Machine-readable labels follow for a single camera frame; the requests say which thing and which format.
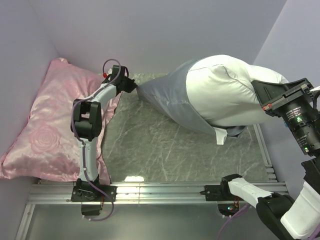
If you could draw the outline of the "grey pillowcase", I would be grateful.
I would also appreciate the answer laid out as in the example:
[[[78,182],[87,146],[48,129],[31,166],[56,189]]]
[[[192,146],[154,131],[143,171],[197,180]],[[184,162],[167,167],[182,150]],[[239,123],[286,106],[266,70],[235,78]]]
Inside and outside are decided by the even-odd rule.
[[[216,135],[216,126],[210,125],[190,104],[186,78],[188,70],[196,63],[190,60],[170,73],[146,81],[136,88],[138,98],[180,126],[203,134]]]

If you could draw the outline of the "white pillow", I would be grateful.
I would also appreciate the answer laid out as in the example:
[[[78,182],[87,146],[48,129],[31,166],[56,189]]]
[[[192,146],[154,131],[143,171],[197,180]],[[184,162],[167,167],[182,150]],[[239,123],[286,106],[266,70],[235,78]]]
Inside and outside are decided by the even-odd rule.
[[[230,130],[269,121],[261,108],[253,81],[286,84],[288,80],[269,68],[250,65],[229,55],[214,55],[194,63],[186,74],[190,104],[216,132],[223,145]]]

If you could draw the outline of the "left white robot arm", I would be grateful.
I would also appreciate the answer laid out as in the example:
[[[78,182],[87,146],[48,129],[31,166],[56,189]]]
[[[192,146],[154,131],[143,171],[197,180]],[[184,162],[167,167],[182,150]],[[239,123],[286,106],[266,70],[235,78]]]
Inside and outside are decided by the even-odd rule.
[[[70,128],[80,150],[80,171],[73,194],[96,201],[103,195],[96,160],[96,146],[102,131],[102,107],[121,92],[131,93],[138,85],[129,78],[126,66],[114,65],[111,73],[103,72],[100,87],[84,99],[75,99]]]

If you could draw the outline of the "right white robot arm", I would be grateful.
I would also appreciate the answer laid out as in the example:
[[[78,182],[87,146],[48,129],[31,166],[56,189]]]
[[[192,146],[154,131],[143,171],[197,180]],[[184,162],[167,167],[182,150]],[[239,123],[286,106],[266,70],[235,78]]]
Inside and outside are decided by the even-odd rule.
[[[239,174],[225,176],[220,194],[226,200],[245,201],[235,215],[252,207],[261,222],[279,240],[316,240],[320,237],[320,88],[306,79],[288,83],[254,80],[252,86],[262,110],[281,118],[297,146],[310,158],[301,163],[304,173],[299,190],[270,191],[250,183]]]

